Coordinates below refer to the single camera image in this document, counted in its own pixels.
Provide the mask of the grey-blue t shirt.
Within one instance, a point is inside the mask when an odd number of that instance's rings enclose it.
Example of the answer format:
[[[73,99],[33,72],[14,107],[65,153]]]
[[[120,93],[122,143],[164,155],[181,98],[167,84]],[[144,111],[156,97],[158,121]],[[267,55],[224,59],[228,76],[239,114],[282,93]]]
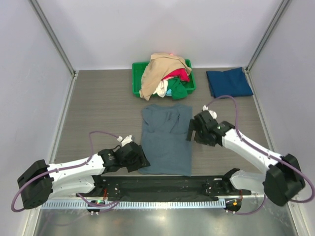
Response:
[[[150,166],[143,175],[191,176],[192,143],[187,141],[192,107],[149,105],[142,110],[141,146]]]

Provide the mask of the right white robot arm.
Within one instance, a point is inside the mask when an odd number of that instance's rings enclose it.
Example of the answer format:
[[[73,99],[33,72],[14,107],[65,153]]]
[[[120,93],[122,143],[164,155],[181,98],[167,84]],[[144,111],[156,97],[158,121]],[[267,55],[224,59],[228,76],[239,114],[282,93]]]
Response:
[[[295,156],[283,156],[258,145],[231,123],[218,123],[210,111],[202,111],[190,120],[187,140],[229,149],[260,170],[259,174],[241,170],[231,174],[221,183],[226,194],[246,189],[263,193],[274,204],[284,206],[305,187]]]

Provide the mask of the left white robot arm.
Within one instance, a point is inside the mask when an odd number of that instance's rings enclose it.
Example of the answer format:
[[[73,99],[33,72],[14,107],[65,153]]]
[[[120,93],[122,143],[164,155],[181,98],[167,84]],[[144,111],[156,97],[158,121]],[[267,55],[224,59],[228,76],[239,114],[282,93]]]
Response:
[[[47,200],[71,194],[100,196],[104,192],[101,175],[120,168],[128,172],[150,166],[140,145],[130,142],[124,146],[103,149],[88,158],[59,164],[35,161],[17,179],[23,209],[33,209]]]

